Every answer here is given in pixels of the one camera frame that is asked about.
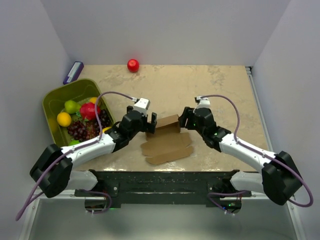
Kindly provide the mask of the brown cardboard paper box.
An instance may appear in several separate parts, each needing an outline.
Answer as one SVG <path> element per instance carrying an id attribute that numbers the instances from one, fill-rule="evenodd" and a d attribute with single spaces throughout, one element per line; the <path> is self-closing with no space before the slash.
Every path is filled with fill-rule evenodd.
<path id="1" fill-rule="evenodd" d="M 181 132 L 177 114 L 157 119 L 154 133 L 146 133 L 140 145 L 147 163 L 157 166 L 189 157 L 194 152 L 188 132 Z"/>

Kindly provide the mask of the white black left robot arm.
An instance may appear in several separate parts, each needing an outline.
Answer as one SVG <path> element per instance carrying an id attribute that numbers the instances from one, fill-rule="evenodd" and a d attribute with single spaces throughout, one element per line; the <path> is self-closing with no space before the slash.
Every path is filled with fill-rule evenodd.
<path id="1" fill-rule="evenodd" d="M 72 146 L 47 146 L 29 174 L 47 198 L 53 198 L 65 190 L 85 190 L 92 196 L 99 196 L 104 184 L 92 171 L 77 171 L 76 168 L 126 147 L 139 132 L 153 134 L 156 125 L 156 113 L 152 113 L 148 122 L 142 113 L 131 110 L 123 116 L 119 125 L 112 126 L 95 138 Z"/>

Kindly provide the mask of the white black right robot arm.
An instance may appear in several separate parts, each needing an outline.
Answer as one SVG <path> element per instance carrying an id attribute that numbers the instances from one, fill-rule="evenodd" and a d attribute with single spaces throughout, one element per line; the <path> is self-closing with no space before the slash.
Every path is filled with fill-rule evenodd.
<path id="1" fill-rule="evenodd" d="M 255 169 L 255 172 L 236 171 L 215 187 L 217 195 L 233 197 L 243 192 L 263 193 L 282 206 L 302 186 L 301 174 L 289 153 L 263 150 L 235 138 L 231 131 L 216 124 L 209 108 L 185 107 L 178 122 L 180 127 L 199 133 L 209 148 L 233 156 Z"/>

